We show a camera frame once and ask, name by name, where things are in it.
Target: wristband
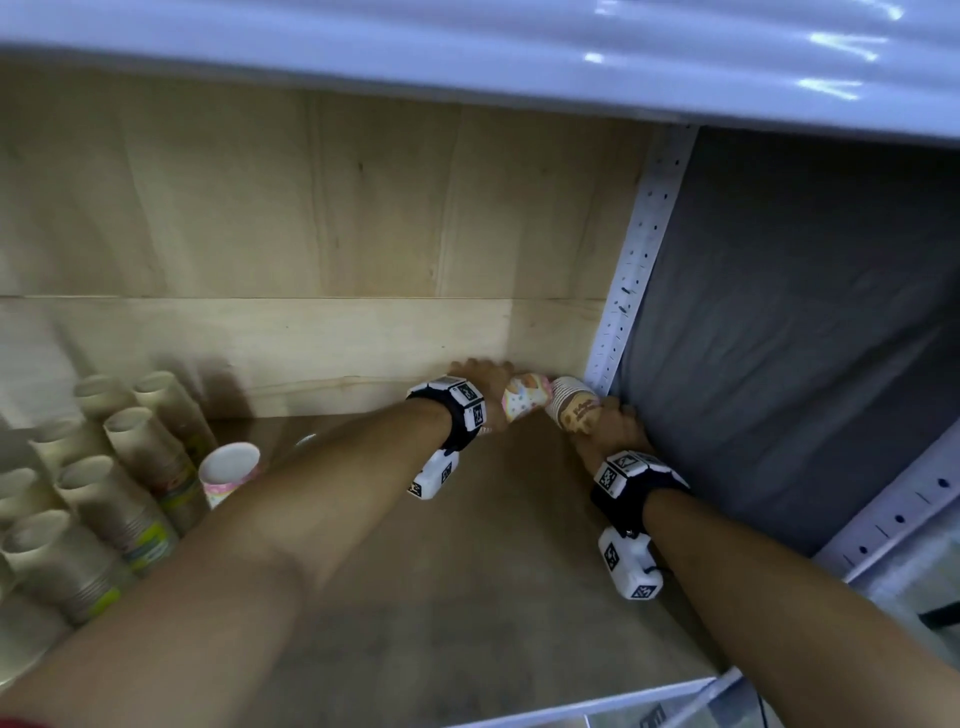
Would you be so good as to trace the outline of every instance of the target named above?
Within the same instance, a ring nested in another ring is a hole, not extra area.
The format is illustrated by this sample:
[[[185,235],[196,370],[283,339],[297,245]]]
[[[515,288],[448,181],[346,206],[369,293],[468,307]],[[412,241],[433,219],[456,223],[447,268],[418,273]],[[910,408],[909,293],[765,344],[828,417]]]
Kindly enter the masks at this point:
[[[408,400],[439,402],[450,412],[450,434],[441,445],[446,453],[459,452],[480,432],[487,421],[487,405],[480,390],[461,376],[441,376],[418,384],[407,393]]]
[[[660,488],[689,492],[690,486],[653,455],[623,450],[608,457],[593,476],[590,500],[624,538],[635,539],[643,528],[643,506]]]

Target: white shelf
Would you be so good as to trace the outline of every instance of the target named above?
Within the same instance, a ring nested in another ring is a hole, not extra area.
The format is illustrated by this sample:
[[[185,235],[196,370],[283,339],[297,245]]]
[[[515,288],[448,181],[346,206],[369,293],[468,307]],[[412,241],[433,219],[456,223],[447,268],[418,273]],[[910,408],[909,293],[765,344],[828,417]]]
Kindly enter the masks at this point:
[[[0,47],[960,137],[952,0],[7,0]]]

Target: hand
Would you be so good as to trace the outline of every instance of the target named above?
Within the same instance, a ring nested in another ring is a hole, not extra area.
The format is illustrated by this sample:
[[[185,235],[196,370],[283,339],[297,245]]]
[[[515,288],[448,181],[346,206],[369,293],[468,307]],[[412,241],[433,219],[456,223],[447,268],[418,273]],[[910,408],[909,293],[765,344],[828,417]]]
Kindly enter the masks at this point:
[[[621,407],[616,397],[603,400],[600,419],[589,435],[578,432],[571,439],[590,475],[600,470],[604,460],[624,449],[654,454],[636,410],[630,404]]]
[[[468,359],[466,364],[455,361],[450,365],[450,374],[462,376],[480,390],[487,403],[487,423],[494,432],[507,428],[507,416],[503,413],[503,392],[514,375],[514,365],[509,361],[494,364],[489,359]]]

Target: gray cloth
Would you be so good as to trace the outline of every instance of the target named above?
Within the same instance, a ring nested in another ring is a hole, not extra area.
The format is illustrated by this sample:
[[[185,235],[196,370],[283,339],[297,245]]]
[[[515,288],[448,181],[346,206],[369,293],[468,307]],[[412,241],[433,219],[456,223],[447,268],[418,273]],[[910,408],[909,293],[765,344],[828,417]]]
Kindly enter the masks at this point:
[[[615,387],[802,553],[960,416],[960,155],[701,130]]]

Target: pink paper cup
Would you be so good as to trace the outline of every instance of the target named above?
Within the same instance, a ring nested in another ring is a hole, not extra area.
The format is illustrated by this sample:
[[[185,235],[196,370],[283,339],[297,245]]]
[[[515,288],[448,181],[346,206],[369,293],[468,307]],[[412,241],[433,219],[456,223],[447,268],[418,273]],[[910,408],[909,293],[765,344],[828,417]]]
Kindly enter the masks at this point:
[[[200,464],[200,482],[211,508],[261,472],[260,448],[252,443],[230,443],[216,448]]]

